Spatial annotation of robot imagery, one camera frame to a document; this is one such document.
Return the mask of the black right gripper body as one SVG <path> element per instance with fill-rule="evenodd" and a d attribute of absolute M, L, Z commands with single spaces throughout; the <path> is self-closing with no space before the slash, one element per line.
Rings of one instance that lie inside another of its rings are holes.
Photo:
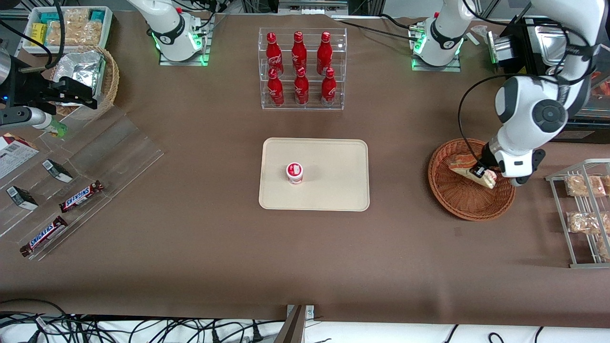
<path fill-rule="evenodd" d="M 21 68 L 28 66 L 16 57 L 10 58 L 7 74 L 7 107 L 29 106 L 42 111 L 56 111 L 54 104 L 48 102 L 51 81 L 39 72 L 20 71 Z"/>

